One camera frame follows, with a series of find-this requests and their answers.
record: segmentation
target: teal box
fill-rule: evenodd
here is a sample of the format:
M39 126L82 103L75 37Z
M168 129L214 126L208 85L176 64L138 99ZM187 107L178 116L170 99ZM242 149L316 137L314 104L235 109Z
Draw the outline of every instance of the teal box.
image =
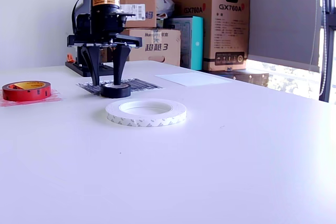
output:
M165 27L181 31L181 67L202 70L203 18L177 17L165 20Z

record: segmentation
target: yellow label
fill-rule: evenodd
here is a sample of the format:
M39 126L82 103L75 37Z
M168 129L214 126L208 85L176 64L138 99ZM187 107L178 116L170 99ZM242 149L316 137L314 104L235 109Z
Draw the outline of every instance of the yellow label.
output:
M120 0L92 0L92 6L96 5L118 5L120 7Z
M35 82L35 81L29 81L29 82L18 82L16 84L13 84L14 86L19 87L20 89L38 89L45 86L43 82Z

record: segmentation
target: barcode label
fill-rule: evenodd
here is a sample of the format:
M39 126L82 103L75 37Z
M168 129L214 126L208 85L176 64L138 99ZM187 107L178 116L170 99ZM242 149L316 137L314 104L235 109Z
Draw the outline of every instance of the barcode label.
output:
M135 4L135 5L120 5L121 10L126 13L133 13L135 16L127 17L127 21L145 21L146 20L146 5L145 4Z

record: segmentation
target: red tape wrapper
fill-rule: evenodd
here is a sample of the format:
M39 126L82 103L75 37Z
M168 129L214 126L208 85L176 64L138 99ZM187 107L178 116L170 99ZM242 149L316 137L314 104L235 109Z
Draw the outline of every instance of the red tape wrapper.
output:
M51 84L44 81L14 82L2 87L3 98L12 102L38 101L51 96Z

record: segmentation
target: tape roll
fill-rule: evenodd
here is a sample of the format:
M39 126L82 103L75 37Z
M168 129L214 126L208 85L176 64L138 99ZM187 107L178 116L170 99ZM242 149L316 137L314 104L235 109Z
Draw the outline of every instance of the tape roll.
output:
M12 102L38 101L51 96L51 84L44 81L14 82L2 87L3 98Z
M108 120L131 127L161 127L184 122L187 108L163 99L127 99L106 107Z
M106 98L125 98L131 96L131 86L122 83L121 85L114 85L113 83L106 83L100 87L100 94Z

